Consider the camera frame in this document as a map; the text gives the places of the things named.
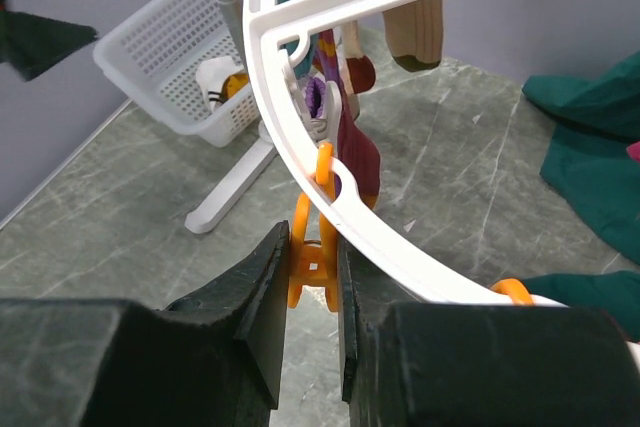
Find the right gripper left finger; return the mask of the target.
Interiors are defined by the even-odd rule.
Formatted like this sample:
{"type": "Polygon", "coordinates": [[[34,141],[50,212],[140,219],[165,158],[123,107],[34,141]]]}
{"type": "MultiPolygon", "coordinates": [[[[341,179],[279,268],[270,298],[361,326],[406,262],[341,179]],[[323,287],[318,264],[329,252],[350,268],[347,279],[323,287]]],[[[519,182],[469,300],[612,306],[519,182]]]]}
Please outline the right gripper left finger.
{"type": "Polygon", "coordinates": [[[1,302],[5,426],[265,426],[279,403],[290,260],[279,222],[235,266],[152,309],[1,302]]]}

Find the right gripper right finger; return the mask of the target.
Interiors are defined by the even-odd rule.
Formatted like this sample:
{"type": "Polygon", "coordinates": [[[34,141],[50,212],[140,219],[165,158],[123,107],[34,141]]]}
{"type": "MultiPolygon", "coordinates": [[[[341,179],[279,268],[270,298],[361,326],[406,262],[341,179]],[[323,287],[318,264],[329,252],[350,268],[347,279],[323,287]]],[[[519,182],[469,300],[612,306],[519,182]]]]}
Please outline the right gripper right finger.
{"type": "Polygon", "coordinates": [[[354,426],[635,426],[639,372],[585,309],[423,303],[338,250],[342,397],[354,426]]]}

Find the white sock black stripes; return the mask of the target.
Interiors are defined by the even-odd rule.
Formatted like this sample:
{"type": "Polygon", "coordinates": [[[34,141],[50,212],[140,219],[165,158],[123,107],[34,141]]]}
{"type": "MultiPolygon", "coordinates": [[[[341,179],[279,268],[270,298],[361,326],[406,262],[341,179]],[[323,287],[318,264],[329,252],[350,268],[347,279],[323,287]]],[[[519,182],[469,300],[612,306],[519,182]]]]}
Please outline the white sock black stripes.
{"type": "Polygon", "coordinates": [[[214,112],[226,102],[225,82],[234,74],[242,73],[242,67],[231,56],[215,57],[202,62],[195,73],[206,105],[214,112]]]}

